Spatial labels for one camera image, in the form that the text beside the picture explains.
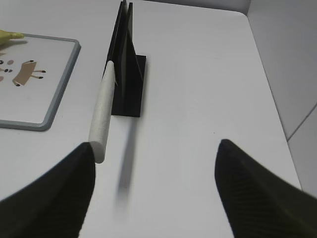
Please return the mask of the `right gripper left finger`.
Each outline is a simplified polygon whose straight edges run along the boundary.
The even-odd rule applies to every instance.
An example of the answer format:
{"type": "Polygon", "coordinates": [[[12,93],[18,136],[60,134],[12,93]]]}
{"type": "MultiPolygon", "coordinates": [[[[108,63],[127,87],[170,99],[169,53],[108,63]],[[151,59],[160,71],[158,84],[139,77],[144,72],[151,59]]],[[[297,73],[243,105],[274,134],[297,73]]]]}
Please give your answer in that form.
{"type": "Polygon", "coordinates": [[[90,143],[76,147],[53,168],[0,202],[2,238],[77,238],[95,187],[90,143]]]}

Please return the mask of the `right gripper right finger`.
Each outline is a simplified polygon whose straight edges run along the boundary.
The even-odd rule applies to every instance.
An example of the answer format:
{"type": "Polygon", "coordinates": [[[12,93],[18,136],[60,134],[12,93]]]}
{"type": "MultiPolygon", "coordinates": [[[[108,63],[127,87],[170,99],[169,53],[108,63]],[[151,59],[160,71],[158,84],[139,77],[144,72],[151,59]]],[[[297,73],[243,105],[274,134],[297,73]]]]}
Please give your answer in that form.
{"type": "Polygon", "coordinates": [[[236,238],[315,238],[317,200],[221,140],[214,177],[236,238]]]}

